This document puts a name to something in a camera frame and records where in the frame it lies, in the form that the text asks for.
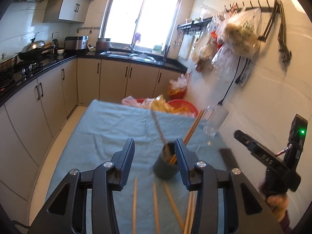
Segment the right hand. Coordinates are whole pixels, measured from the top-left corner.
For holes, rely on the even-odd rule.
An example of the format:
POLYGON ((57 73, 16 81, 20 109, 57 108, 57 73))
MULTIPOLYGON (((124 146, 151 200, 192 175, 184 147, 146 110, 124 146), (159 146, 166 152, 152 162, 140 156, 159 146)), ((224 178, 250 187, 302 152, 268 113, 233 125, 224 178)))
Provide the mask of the right hand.
POLYGON ((266 199, 267 205, 272 210, 273 215, 278 222, 281 222, 287 212, 287 207, 289 204, 289 199, 286 193, 271 195, 266 199))

